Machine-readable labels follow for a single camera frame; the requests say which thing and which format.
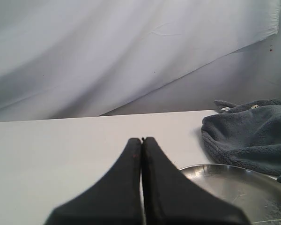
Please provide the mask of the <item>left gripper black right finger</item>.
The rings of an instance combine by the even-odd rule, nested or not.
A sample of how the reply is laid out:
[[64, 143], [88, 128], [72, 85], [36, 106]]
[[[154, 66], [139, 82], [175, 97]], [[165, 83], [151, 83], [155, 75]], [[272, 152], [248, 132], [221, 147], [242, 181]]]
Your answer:
[[241, 209], [184, 176], [153, 137], [143, 139], [142, 189], [148, 225], [248, 225]]

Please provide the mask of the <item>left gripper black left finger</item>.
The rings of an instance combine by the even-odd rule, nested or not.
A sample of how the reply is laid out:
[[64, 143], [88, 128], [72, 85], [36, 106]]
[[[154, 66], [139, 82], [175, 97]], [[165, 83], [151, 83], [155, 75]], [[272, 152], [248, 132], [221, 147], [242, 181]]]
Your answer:
[[141, 224], [141, 141], [128, 140], [109, 171], [91, 188], [55, 208], [47, 225]]

